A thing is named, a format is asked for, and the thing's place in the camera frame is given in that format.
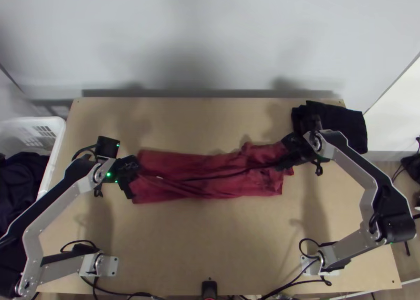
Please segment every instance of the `dark clothing pile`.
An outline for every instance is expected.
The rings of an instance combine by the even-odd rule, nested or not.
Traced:
[[[25,152],[0,157],[0,237],[35,202],[48,160],[48,156]]]
[[[368,152],[368,132],[363,113],[315,101],[292,109],[293,131],[303,135],[313,130],[319,120],[324,130],[341,131],[349,141],[349,146],[359,154]]]
[[[275,164],[288,151],[281,142],[245,143],[239,152],[214,156],[142,150],[139,177],[130,183],[133,203],[181,198],[234,198],[281,194],[284,175]]]

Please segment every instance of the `metal bracket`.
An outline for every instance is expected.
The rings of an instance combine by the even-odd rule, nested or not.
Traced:
[[[85,277],[115,276],[118,257],[103,255],[102,252],[87,254],[83,258],[79,275]]]
[[[312,263],[314,259],[307,258],[306,256],[300,257],[300,265],[302,266],[302,270],[306,268],[310,263]],[[338,276],[340,275],[340,270],[332,271],[332,272],[321,272],[321,262],[316,261],[310,267],[308,267],[304,272],[304,276]]]

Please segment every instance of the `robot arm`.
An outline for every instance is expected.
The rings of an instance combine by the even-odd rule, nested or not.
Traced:
[[[360,228],[340,241],[320,245],[320,273],[342,269],[353,257],[381,245],[416,236],[407,199],[386,174],[348,146],[341,132],[319,130],[307,132],[303,138],[317,157],[334,160],[365,189]]]
[[[95,159],[83,156],[73,160],[64,178],[16,218],[0,238],[0,295],[31,299],[38,285],[76,272],[80,276],[115,276],[118,258],[103,255],[95,246],[76,244],[71,251],[44,256],[39,240],[42,231],[79,195],[99,189],[102,183],[117,182],[120,173],[125,174],[121,180],[127,182],[127,172],[138,168],[127,165],[130,156],[116,159],[119,141],[100,136],[94,146]]]

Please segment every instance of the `black cable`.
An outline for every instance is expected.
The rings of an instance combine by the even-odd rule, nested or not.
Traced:
[[[69,246],[70,244],[73,244],[73,243],[78,243],[78,242],[88,242],[88,243],[90,243],[90,244],[91,244],[94,248],[96,248],[96,249],[97,249],[96,245],[95,245],[92,241],[89,241],[89,240],[76,240],[76,241],[71,241],[71,242],[67,243],[66,245],[64,245],[64,247],[62,247],[62,248],[60,249],[60,252],[61,252],[61,253],[64,253],[64,252],[65,252],[65,251],[64,251],[64,248],[66,248],[66,247],[67,247],[67,246]],[[82,278],[82,280],[83,280],[85,283],[87,283],[89,286],[91,286],[91,287],[92,287],[92,294],[93,294],[93,297],[95,298],[95,300],[98,300],[98,296],[96,295],[96,290],[99,290],[99,291],[105,292],[105,293],[110,294],[110,295],[115,295],[115,296],[126,296],[126,297],[128,297],[128,298],[127,298],[127,300],[128,300],[128,299],[131,299],[132,297],[135,297],[135,296],[149,297],[149,298],[153,298],[153,299],[156,299],[156,300],[165,300],[164,298],[161,298],[161,297],[158,297],[158,296],[152,295],[151,293],[148,293],[148,292],[124,293],[124,292],[115,292],[115,291],[110,291],[110,290],[103,289],[103,288],[101,288],[101,287],[99,287],[99,286],[98,286],[99,276],[96,276],[96,277],[94,278],[93,283],[91,283],[89,280],[87,280],[86,278],[84,278],[84,277],[82,277],[82,276],[81,276],[80,278]]]
[[[90,145],[84,148],[79,149],[78,151],[76,151],[76,153],[73,155],[73,157],[71,158],[71,161],[75,160],[81,153],[83,152],[91,152],[93,154],[93,156],[95,157],[96,162],[98,162],[98,158],[95,154],[95,152],[91,149],[91,148],[95,148],[97,145]]]
[[[417,155],[420,152],[420,136],[419,137],[416,137],[416,141],[418,142],[418,148],[417,148],[417,152],[415,153],[415,155]],[[403,164],[400,164],[400,166],[398,167],[398,169],[392,175],[392,178],[391,178],[392,183],[395,182],[396,178],[400,175],[401,172],[405,171],[405,168],[402,168],[401,169],[402,166],[403,166]]]
[[[74,241],[71,241],[71,242],[69,242],[69,243],[67,243],[66,245],[64,245],[61,249],[60,249],[60,253],[64,253],[65,251],[64,251],[64,249],[66,248],[66,247],[68,247],[69,245],[71,245],[71,244],[75,244],[75,243],[82,243],[82,242],[87,242],[88,244],[90,244],[93,248],[95,248],[95,249],[97,249],[97,246],[92,242],[92,241],[89,241],[89,240],[74,240]]]
[[[32,299],[31,300],[35,300],[36,299],[36,297],[39,295],[39,291],[37,291],[35,294],[34,294],[34,296],[32,297]]]
[[[267,298],[269,298],[269,297],[271,297],[271,296],[274,296],[274,295],[276,295],[276,294],[278,294],[278,293],[280,293],[280,292],[282,292],[283,290],[285,290],[285,289],[287,289],[287,288],[290,288],[290,287],[292,287],[292,286],[296,286],[296,285],[300,285],[300,284],[307,284],[307,283],[317,283],[317,282],[323,282],[325,285],[327,285],[327,286],[331,286],[332,285],[332,283],[330,282],[330,281],[328,281],[328,280],[326,280],[325,278],[324,278],[324,276],[321,276],[321,279],[317,279],[317,280],[308,280],[308,281],[302,281],[302,282],[296,282],[295,283],[295,281],[297,280],[297,279],[299,279],[299,277],[300,276],[302,276],[302,274],[312,265],[312,264],[314,264],[315,262],[318,262],[319,261],[319,258],[317,258],[316,260],[313,260],[311,263],[309,263],[309,265],[308,266],[306,266],[301,272],[300,272],[300,274],[298,275],[298,276],[296,276],[296,278],[295,279],[293,279],[291,282],[289,282],[289,283],[287,283],[286,285],[284,285],[284,286],[282,286],[282,287],[279,287],[279,288],[277,288],[277,289],[275,289],[275,290],[273,290],[273,291],[271,291],[271,292],[269,292],[268,294],[266,294],[266,295],[264,295],[264,296],[262,296],[259,300],[265,300],[265,299],[267,299]]]
[[[312,256],[312,255],[307,255],[306,253],[303,253],[303,251],[302,251],[302,243],[304,243],[305,241],[311,241],[311,242],[315,243],[317,245],[317,247],[319,247],[319,244],[318,244],[317,241],[315,241],[313,239],[309,239],[309,238],[303,238],[302,240],[299,241],[299,251],[300,251],[300,253],[303,256],[305,256],[305,257],[307,257],[309,259],[319,259],[318,256]]]
[[[95,300],[98,300],[98,296],[96,295],[96,287],[97,287],[96,285],[98,284],[98,280],[99,280],[99,277],[95,277],[93,279],[92,295],[95,298]]]

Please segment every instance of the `white laundry basket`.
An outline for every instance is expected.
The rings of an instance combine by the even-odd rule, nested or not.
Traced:
[[[65,130],[66,121],[57,116],[18,117],[0,122],[0,153],[6,158],[20,152],[49,155],[37,199],[51,188],[51,178]]]

